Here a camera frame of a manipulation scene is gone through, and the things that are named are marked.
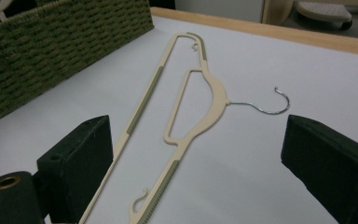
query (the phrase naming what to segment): wicker basket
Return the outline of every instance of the wicker basket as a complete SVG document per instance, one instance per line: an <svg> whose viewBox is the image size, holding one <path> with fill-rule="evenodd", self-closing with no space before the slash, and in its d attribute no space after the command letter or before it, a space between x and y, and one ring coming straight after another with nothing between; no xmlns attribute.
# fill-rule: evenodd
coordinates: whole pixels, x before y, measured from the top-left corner
<svg viewBox="0 0 358 224"><path fill-rule="evenodd" d="M0 22L0 118L153 28L147 0L39 0Z"/></svg>

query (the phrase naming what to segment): white table surface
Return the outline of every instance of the white table surface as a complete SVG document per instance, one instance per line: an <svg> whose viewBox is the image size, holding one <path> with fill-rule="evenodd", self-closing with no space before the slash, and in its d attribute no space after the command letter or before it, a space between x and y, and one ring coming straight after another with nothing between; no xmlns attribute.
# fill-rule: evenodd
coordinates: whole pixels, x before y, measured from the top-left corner
<svg viewBox="0 0 358 224"><path fill-rule="evenodd" d="M203 37L209 68L230 105L190 145L149 223L336 223L281 163L289 114L316 119L358 142L358 55L154 17L156 28L0 119L0 175L36 172L36 160L81 122L109 115L115 143L154 75L173 34ZM128 223L131 201L152 188L174 151L162 140L187 68L198 64L180 39L135 133L88 223ZM200 74L191 76L173 135L195 125L212 101Z"/></svg>

